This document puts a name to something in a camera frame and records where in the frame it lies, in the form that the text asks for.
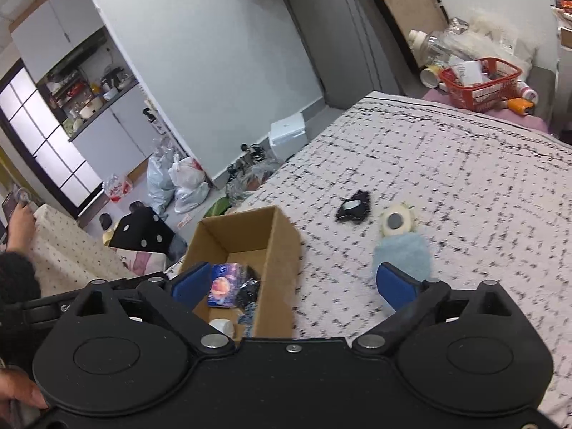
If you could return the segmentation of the person's hand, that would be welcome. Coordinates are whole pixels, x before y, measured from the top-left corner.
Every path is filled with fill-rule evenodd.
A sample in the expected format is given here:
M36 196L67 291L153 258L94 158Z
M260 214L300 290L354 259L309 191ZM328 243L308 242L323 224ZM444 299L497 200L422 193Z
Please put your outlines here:
M26 255L35 235L36 219L28 204L19 203L9 221L7 251Z

